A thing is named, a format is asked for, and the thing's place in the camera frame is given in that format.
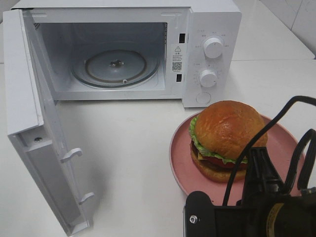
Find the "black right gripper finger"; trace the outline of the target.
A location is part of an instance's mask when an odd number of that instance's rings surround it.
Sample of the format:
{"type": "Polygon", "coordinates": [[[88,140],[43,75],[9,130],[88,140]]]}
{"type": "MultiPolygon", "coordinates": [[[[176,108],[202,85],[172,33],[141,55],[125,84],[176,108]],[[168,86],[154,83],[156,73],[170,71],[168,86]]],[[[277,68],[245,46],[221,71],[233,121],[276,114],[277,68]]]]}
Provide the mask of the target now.
{"type": "Polygon", "coordinates": [[[241,204],[253,205],[264,197],[279,195],[283,181],[270,160],[267,148],[251,148],[247,158],[241,204]]]}

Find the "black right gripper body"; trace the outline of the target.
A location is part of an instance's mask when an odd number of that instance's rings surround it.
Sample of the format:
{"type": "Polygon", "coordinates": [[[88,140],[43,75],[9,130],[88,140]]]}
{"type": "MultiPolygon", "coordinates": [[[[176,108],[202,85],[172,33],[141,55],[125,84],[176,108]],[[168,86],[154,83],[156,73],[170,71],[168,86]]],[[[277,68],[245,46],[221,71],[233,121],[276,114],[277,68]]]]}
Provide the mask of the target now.
{"type": "Polygon", "coordinates": [[[237,206],[212,207],[214,237],[314,237],[316,190],[283,194],[280,183],[246,182],[237,206]]]}

